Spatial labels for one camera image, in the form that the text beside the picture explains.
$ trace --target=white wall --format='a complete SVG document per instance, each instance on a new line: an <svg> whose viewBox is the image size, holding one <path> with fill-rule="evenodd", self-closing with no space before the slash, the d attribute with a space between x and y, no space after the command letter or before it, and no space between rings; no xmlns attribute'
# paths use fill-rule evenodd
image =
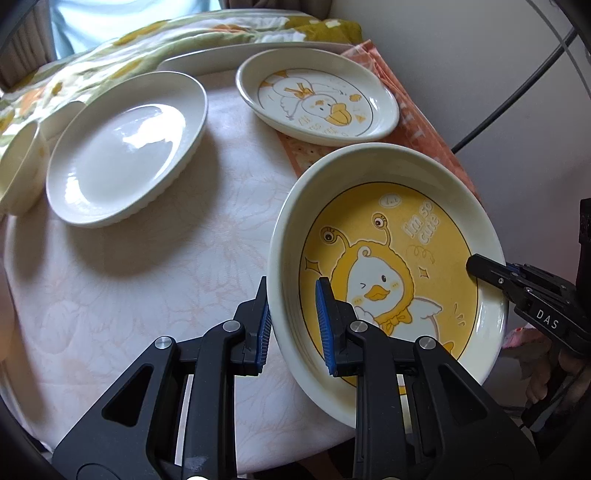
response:
<svg viewBox="0 0 591 480"><path fill-rule="evenodd" d="M550 0L535 3L561 35L568 33L570 23ZM558 46L525 0L333 0L331 16L361 24L450 146ZM571 51L591 83L580 39ZM574 281L579 200L591 197L591 100L568 57L458 158L507 260ZM487 384L495 398L511 403L523 399L518 380L516 362L504 360Z"/></svg>

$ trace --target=white tablecloth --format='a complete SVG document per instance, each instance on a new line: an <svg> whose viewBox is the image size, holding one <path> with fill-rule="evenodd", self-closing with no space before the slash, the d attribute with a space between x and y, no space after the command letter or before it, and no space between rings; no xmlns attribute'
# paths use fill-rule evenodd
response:
<svg viewBox="0 0 591 480"><path fill-rule="evenodd" d="M42 199L5 221L18 316L0 392L55 447L161 335L201 336L254 298L296 174L277 133L244 104L234 72L200 79L210 100L194 159L148 207L102 229L70 227ZM240 472L303 458L354 435L302 392L271 338L258 378L236 379Z"/></svg>

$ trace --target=plate rim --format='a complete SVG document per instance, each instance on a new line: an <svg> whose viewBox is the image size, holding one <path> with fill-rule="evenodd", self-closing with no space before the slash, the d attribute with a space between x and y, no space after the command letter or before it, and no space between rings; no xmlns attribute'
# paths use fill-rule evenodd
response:
<svg viewBox="0 0 591 480"><path fill-rule="evenodd" d="M313 132L313 131L308 132L308 131L305 131L305 130L302 130L299 128L292 127L291 125L289 125L283 121L280 121L278 119L275 119L273 116L265 113L265 109L260 107L251 98L251 96L248 94L248 92L244 88L243 81L242 81L242 79L244 77L244 71L247 70L249 68L250 64L253 61L255 61L258 57L265 56L265 55L272 55L272 54L275 54L276 51L280 51L282 53L289 54L290 51L301 51L301 50L305 50L307 52L314 51L314 52L317 52L318 54L321 54L321 55L337 57L340 59L339 61L343 61L344 63L347 63L348 65L350 65L351 68L356 69L359 72L363 72L363 75L365 75L369 79L370 82L374 82L374 83L376 83L376 86L381 87L386 92L388 98L391 100L391 102L394 106L394 110L395 110L395 115L392 117L392 119L390 120L390 123L387 125L387 127L382 128L373 134L361 134L358 137L347 137L346 140L341 140L340 137L336 137L334 135L327 135L327 134L323 134L321 132ZM322 70L322 71L323 71L323 73L328 73L328 74L334 75L333 73L327 72L325 70ZM354 62L353 60L348 59L347 57L343 57L342 55L338 55L338 54L332 53L330 51L320 50L319 48L288 47L288 48L273 48L270 50L265 50L265 51L259 52L255 55L253 55L252 57L248 58L247 60L245 60L240 65L240 67L238 67L238 70L236 71L236 88L238 88L238 92L240 93L240 96L246 102L246 104L263 121L265 121L265 123L267 123L268 125L270 125L273 128L275 128L275 127L273 125L271 125L269 123L269 121L271 121L274 124L280 124L284 127L285 130L289 130L290 133L288 135L291 135L294 138L298 138L299 140L307 141L310 143L316 143L317 145L325 145L325 146L332 147L332 146L375 142L376 140L380 140L381 138L384 138L387 135L389 135L390 133L392 133L392 131L394 131L394 129L398 125L398 122L400 121L400 106L398 105L398 101L394 97L394 94L382 84L382 81L379 79L378 76L376 76L373 72L371 72L370 70L361 66L357 62ZM373 105L371 105L371 103L370 103L370 106L372 109L374 109L374 113L375 113L376 110L373 107Z"/></svg>
<svg viewBox="0 0 591 480"><path fill-rule="evenodd" d="M496 242L500 257L504 261L504 255L502 252L501 244L496 235L496 231L494 230L492 222L489 219L480 202L478 202L477 198L474 197L472 192L451 171L449 171L447 168L445 168L445 166L436 162L432 158L426 156L425 154L422 154L411 148L403 147L401 145L394 145L383 142L353 144L335 150L334 152L331 152L328 155L325 155L323 158L321 158L318 162L313 164L308 170L304 172L304 174L297 180L297 182L291 189L290 193L288 194L287 198L285 199L285 202L281 208L279 217L275 224L275 228L273 230L273 234L271 237L271 244L269 246L269 257L267 262L267 295L269 308L271 310L271 315L273 319L273 330L279 349L285 360L285 364L287 365L287 368L294 376L295 380L297 381L298 385L302 388L302 390L304 390L304 392L310 397L310 399L322 410L324 410L324 412L332 416L334 419L352 428L355 428L355 415L351 415L349 409L345 407L344 401L341 401L339 403L333 402L332 399L336 396L336 394L328 393L324 385L321 384L318 381L318 379L314 376L314 374L308 369L307 364L304 360L304 354L298 350L297 341L293 338L293 335L291 333L292 329L290 326L290 320L288 318L288 311L285 306L282 294L284 290L284 281L282 280L281 272L282 259L284 258L284 244L282 239L285 236L285 230L288 226L289 217L294 209L294 205L297 203L298 199L302 195L303 190L308 185L310 180L316 175L316 173L325 168L328 164L337 161L339 157L342 157L345 154L349 154L356 150L371 148L388 148L394 151L400 151L404 153L410 153L412 155L417 155L421 157L422 160L428 162L431 165L434 165L438 170L440 170L442 174L452 178L453 181L460 186L464 193L467 194L467 198L469 199L469 201L472 202L478 209L482 211L483 218L490 224L491 231L495 234L493 240ZM477 285L479 290L481 287L484 286L483 283L480 281L477 281ZM496 337L496 345L494 348L496 355L491 364L483 372L483 378L476 379L477 381L479 381L479 383L483 383L484 380L490 375L492 368L495 365L496 359L498 358L503 342L503 331L506 328L508 318L508 302L502 296L499 296L499 299L501 299L499 300L499 308L502 311L502 321L499 322L497 328L498 335ZM476 311L477 320L482 305L482 302L479 301L478 308ZM401 397L401 400L403 401L403 403L406 403L405 397Z"/></svg>
<svg viewBox="0 0 591 480"><path fill-rule="evenodd" d="M139 78L146 77L146 76L183 76L190 79L200 90L201 94L203 95L204 100L204 107L203 107L203 115L200 119L199 126L195 130L194 134L191 137L190 143L187 146L185 152L179 156L178 160L175 164L170 168L168 173L162 176L159 181L156 182L147 192L145 192L141 197L137 198L133 202L127 204L122 209L118 210L115 213L112 213L108 216L104 216L98 219L90 220L90 221L83 221L83 222L76 222L72 221L71 219L64 218L58 210L54 207L54 202L51 199L51 189L49 188L50 183L50 176L52 172L52 165L54 164L54 157L56 156L56 152L59 152L59 148L61 143L63 142L64 138L67 138L67 135L71 129L74 128L76 120L79 118L80 115L90 115L92 111L89 113L89 108L92 105L100 102L101 100L104 102L105 98L109 95L116 95L117 92L121 89L126 88L129 83L137 82ZM170 184L178 177L180 172L188 165L189 161L192 159L196 148L199 146L200 139L205 131L205 122L207 120L207 112L209 110L209 99L207 98L207 92L203 85L194 77L187 75L186 73L182 72L174 72L172 70L160 70L155 72L146 72L140 75L136 75L129 79L124 80L123 82L118 83L117 85L113 85L108 90L101 93L97 96L94 100L88 103L80 112L76 114L76 116L72 119L72 121L68 124L64 132L61 134L60 138L56 142L56 146L51 153L51 157L49 159L49 164L47 166L47 173L45 179L45 190L47 195L47 201L52 209L52 211L64 222L68 223L69 225L79 226L83 228L98 228L107 225L111 225L113 223L117 223L121 220L124 220L134 213L139 212L142 208L146 207L147 204L155 200L160 194L162 194L166 188L170 186Z"/></svg>

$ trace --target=oval plate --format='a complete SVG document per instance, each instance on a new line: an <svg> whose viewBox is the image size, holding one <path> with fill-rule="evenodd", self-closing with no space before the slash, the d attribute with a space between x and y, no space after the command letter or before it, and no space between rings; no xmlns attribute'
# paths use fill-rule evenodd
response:
<svg viewBox="0 0 591 480"><path fill-rule="evenodd" d="M275 337L302 389L355 427L355 379L331 377L322 358L314 305L320 276L359 318L405 340L434 336L484 382L508 305L497 288L468 276L474 253L504 263L480 203L425 155L391 144L351 145L310 167L277 220L267 274ZM409 425L405 396L402 403Z"/></svg>
<svg viewBox="0 0 591 480"><path fill-rule="evenodd" d="M317 145L371 142L398 124L398 104L379 78L323 50L282 48L254 55L236 72L236 85L265 123Z"/></svg>
<svg viewBox="0 0 591 480"><path fill-rule="evenodd" d="M116 85L59 139L47 170L51 208L84 227L139 211L191 160L206 116L205 90L188 75L153 72Z"/></svg>

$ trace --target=cartoon duck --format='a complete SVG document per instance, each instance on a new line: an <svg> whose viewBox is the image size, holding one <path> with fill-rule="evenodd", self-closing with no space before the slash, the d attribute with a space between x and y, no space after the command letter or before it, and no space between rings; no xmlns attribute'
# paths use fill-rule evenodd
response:
<svg viewBox="0 0 591 480"><path fill-rule="evenodd" d="M351 123L351 114L347 110L347 105L335 98L344 93L328 85L310 83L302 77L290 77L283 70L275 72L269 79L262 82L261 87L272 87L273 91L281 96L281 108L287 113L289 119L293 119L297 108L301 105L305 112L319 116L336 127L344 127Z"/></svg>
<svg viewBox="0 0 591 480"><path fill-rule="evenodd" d="M377 325L387 335L411 342L423 335L439 339L435 315L441 312L441 306L414 296L413 277L391 247L386 217L376 213L372 221L385 232L385 244L358 240L351 245L336 228L327 226L320 231L327 244L340 239L345 246L330 279L335 298L346 299L353 305L357 318ZM444 347L451 351L453 342Z"/></svg>

